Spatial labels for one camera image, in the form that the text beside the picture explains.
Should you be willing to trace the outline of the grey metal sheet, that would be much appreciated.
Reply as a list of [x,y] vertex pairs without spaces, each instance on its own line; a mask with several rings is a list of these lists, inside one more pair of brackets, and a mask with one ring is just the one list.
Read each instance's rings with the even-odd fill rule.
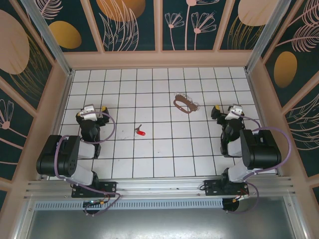
[[245,214],[220,208],[114,209],[86,216],[72,208],[23,206],[13,239],[311,239],[289,197],[261,198]]

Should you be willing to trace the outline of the aluminium frame post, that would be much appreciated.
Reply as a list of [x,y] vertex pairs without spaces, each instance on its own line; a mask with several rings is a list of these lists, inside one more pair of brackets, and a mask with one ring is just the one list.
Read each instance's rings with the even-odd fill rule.
[[268,42],[271,40],[274,32],[276,31],[278,25],[280,24],[283,16],[287,12],[290,4],[291,4],[291,0],[278,0],[245,66],[245,73],[247,75],[249,75],[254,69],[254,67],[256,66],[258,60],[261,57],[261,54],[265,50]]
[[63,71],[68,76],[70,76],[72,73],[72,68],[64,57],[60,46],[57,44],[52,32],[49,29],[49,26],[47,25],[45,19],[42,17],[34,0],[21,0],[21,3],[23,4],[25,10],[29,13],[39,32],[42,34],[45,42],[47,43],[49,49],[53,53],[55,59],[60,64]]

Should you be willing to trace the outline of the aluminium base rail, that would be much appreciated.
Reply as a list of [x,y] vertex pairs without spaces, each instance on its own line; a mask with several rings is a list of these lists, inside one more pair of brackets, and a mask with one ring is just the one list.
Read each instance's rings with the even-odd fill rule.
[[[122,199],[177,199],[203,198],[204,191],[199,187],[205,180],[218,179],[218,176],[168,177],[145,179],[115,179],[116,192]],[[255,185],[261,197],[290,196],[296,193],[290,177],[261,174],[248,179]],[[24,193],[25,199],[70,200],[70,184],[61,180],[30,181]]]

